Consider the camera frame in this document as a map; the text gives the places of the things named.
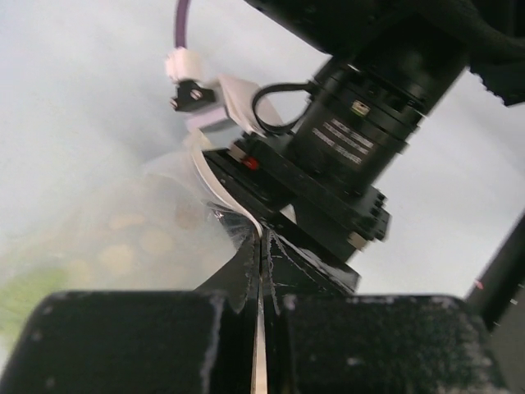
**black cylinder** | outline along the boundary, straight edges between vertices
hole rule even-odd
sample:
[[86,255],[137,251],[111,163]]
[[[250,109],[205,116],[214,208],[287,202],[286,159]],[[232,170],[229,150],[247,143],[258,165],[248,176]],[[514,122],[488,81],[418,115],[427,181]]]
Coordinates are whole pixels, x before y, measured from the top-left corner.
[[417,16],[407,21],[316,77],[287,157],[326,186],[363,193],[467,63],[460,42]]

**plastic bag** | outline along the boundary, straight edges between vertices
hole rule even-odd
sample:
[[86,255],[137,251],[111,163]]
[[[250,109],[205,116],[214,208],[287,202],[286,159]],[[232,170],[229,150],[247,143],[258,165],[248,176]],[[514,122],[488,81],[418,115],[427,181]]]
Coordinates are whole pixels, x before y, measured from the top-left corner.
[[225,225],[225,213],[239,214],[200,179],[190,151],[201,142],[194,137],[186,151],[89,196],[0,257],[0,366],[2,348],[5,358],[51,292],[193,290],[235,255],[253,227],[247,220]]

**screw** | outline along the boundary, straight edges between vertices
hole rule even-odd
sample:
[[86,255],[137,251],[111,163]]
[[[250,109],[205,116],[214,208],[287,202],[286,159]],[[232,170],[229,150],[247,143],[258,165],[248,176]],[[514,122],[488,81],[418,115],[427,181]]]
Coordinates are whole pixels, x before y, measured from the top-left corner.
[[196,89],[194,89],[191,92],[189,92],[189,95],[191,96],[191,98],[193,100],[199,100],[199,99],[201,99],[203,97],[203,93],[198,91],[198,90],[196,90]]

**cable connector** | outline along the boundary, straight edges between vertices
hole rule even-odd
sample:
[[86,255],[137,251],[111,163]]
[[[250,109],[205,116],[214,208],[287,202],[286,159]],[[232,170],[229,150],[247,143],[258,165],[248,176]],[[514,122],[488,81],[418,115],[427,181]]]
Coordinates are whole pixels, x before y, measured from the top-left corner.
[[185,80],[203,80],[200,56],[186,48],[174,49],[166,60],[166,73],[171,82],[179,84]]

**purple cable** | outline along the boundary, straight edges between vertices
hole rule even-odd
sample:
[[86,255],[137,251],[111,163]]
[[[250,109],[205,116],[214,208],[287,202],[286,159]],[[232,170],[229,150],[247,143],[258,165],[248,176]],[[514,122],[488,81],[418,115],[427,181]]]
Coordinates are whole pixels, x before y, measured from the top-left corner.
[[188,10],[190,0],[179,0],[176,7],[173,41],[175,48],[187,48],[186,31],[188,25]]

